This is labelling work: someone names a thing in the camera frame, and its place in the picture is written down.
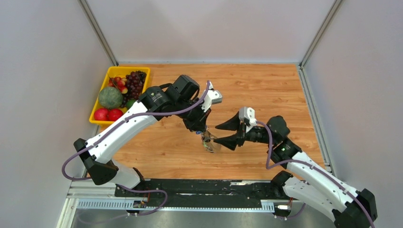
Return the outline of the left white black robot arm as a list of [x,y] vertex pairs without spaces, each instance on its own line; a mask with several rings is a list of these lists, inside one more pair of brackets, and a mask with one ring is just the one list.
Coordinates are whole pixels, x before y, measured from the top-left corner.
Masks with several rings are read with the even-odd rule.
[[135,197],[145,191],[145,183],[134,168],[127,168],[113,156],[129,140],[164,117],[176,115],[191,132],[205,132],[211,106],[222,102],[222,95],[211,82],[200,98],[194,97],[200,86],[186,75],[174,83],[152,86],[143,92],[131,108],[97,136],[77,139],[74,146],[95,185],[108,182],[124,185]]

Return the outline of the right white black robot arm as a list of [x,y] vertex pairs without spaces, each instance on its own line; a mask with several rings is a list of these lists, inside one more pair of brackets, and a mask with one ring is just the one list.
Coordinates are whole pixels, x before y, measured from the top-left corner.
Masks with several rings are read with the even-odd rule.
[[235,150],[245,141],[266,143],[266,169],[281,166],[271,181],[272,194],[277,198],[298,199],[327,216],[337,228],[373,228],[377,219],[374,194],[368,189],[357,190],[339,180],[314,162],[289,138],[290,129],[280,115],[267,123],[257,121],[254,110],[240,110],[216,129],[234,131],[231,136],[214,142]]

